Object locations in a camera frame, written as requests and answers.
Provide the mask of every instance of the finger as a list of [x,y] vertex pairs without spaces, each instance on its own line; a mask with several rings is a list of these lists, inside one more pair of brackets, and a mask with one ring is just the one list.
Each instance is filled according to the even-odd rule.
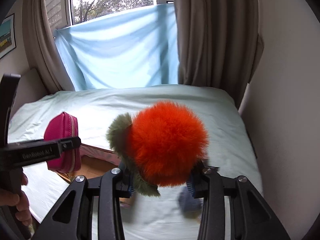
[[21,191],[20,202],[16,205],[18,211],[29,210],[29,200],[26,194]]
[[16,213],[16,218],[19,221],[27,221],[31,219],[31,213],[29,210],[21,211]]
[[32,218],[26,220],[26,221],[23,221],[22,224],[24,224],[25,226],[29,226],[32,224]]
[[8,205],[15,206],[20,201],[20,197],[18,194],[11,193],[4,189],[0,189],[0,206]]
[[23,173],[23,174],[22,174],[21,185],[27,185],[27,184],[28,184],[28,178],[27,178],[27,176]]

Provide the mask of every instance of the painting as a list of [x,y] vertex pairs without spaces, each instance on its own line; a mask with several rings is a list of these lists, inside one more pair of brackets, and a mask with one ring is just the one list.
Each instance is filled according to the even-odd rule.
[[14,14],[8,16],[0,25],[0,58],[15,49]]

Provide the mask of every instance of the wall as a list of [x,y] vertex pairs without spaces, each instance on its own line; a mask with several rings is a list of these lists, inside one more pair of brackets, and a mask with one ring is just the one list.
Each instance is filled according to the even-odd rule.
[[29,70],[22,36],[22,1],[17,0],[8,13],[8,16],[14,13],[14,30],[17,47],[0,59],[0,78],[2,78],[4,73],[24,74]]
[[320,212],[320,23],[305,0],[259,0],[264,51],[240,107],[265,199],[292,240]]

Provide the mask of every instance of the mattress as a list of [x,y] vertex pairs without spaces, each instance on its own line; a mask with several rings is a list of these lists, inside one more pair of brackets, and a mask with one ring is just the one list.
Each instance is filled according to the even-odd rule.
[[[135,112],[159,100],[173,100],[190,107],[209,132],[209,165],[219,174],[234,178],[245,175],[262,193],[258,166],[244,123],[232,98],[223,90],[184,85],[161,85],[134,89],[60,91],[34,103],[25,104],[9,124],[9,142],[43,138],[49,121],[65,111],[78,119],[79,137],[85,144],[109,149],[105,139],[108,126],[118,114]],[[28,186],[23,186],[33,216],[41,222],[68,184],[48,171],[46,163],[24,168]],[[131,209],[122,210],[125,238],[196,239],[199,222],[183,216],[178,206],[181,187],[159,189],[161,197],[137,195]],[[226,239],[230,238],[229,206],[226,201]],[[96,212],[92,234],[96,237]]]

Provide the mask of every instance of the black device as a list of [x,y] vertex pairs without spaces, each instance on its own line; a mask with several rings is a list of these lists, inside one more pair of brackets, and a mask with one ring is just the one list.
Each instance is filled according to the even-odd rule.
[[[4,75],[0,82],[0,187],[19,194],[22,167],[54,158],[80,146],[79,137],[35,140],[7,144],[10,111],[18,75]],[[193,168],[187,182],[194,198],[204,198],[199,240],[225,239],[224,196],[230,197],[232,240],[289,240],[289,236],[266,201],[245,177],[220,176],[202,161]],[[105,175],[86,179],[80,175],[51,208],[33,240],[91,240],[93,197],[99,196],[99,240],[123,240],[119,198],[130,198],[132,174],[123,163]],[[28,228],[15,219],[15,207],[2,207],[9,219],[0,215],[1,239],[28,239]]]

